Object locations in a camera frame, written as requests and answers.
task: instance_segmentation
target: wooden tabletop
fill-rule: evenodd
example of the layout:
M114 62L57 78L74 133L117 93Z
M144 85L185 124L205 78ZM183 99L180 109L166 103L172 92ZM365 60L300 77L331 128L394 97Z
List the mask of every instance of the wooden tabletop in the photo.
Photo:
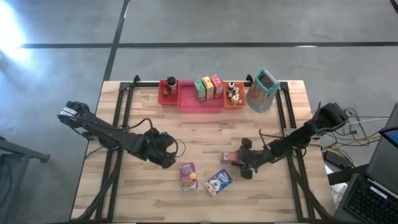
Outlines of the wooden tabletop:
M296 123L300 127L312 117L310 104L303 81L288 81L288 83ZM101 91L96 115L109 123L113 121L119 84L120 82L104 82ZM177 107L159 105L157 94L158 88L155 87L134 89L129 125L132 126L143 118L150 118L154 127L160 132L167 131L175 139L183 140L187 145L187 150L168 169L162 169L149 161L141 161L124 152L114 222L286 222L296 220L286 159L275 164L261 166L258 174L253 173L252 180L240 177L237 167L220 164L220 153L239 149L243 137L253 141L252 149L261 150L259 129L262 129L264 134L282 135L276 100L271 109L264 113L258 113L247 106L241 110L225 110L219 114L182 114ZM143 123L133 131L143 133L148 129L149 125ZM265 138L265 140L270 142L273 139ZM87 153L98 146L98 142L91 142ZM173 150L175 146L170 146L168 149L169 152ZM78 217L98 193L105 155L106 150L101 149L84 162L72 218ZM320 149L308 147L304 161L312 192L326 210L334 214L335 207ZM195 163L198 190L188 192L181 190L179 167L185 162ZM222 168L232 176L233 183L216 197L211 197L203 183ZM300 197L306 217L302 192ZM106 215L108 211L108 200L109 197L106 197L103 215Z

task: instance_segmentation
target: small cereal box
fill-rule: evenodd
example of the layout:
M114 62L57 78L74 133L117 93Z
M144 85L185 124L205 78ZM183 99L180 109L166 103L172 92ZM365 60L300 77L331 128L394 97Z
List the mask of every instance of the small cereal box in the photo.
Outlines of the small cereal box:
M232 177L225 169L222 169L210 178L210 180L207 180L205 187L207 191L209 191L210 195L214 197L230 183L232 183Z
M197 173L193 162L180 165L180 179L183 191L198 188Z
M197 96L199 102L206 99L206 88L204 84L201 82L201 79L197 79L193 82L195 86L195 96Z
M223 95L223 88L224 88L224 83L223 81L220 80L220 78L218 78L218 75L214 75L211 78L211 82L214 85L214 97L218 98L220 96Z
M237 152L222 152L221 153L221 163L230 164L232 162L239 162Z
M212 84L209 77L202 78L201 81L203 82L206 88L206 100L212 99L214 95L214 85Z

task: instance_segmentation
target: bottle cap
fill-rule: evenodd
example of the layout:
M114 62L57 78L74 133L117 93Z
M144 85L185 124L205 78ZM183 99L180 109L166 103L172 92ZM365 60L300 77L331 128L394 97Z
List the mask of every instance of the bottle cap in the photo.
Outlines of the bottle cap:
M175 84L175 78L174 77L168 77L167 78L167 83L169 85L174 85Z

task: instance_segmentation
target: floor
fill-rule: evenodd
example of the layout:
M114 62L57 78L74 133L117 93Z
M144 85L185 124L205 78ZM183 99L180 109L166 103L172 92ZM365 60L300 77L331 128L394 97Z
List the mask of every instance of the floor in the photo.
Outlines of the floor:
M313 111L335 101L382 119L363 123L367 133L398 102L389 0L5 0L0 17L0 135L51 154L30 163L9 223L68 220L87 142L56 114L68 100L94 111L103 80L243 79L267 66L305 80ZM365 164L374 147L344 149Z

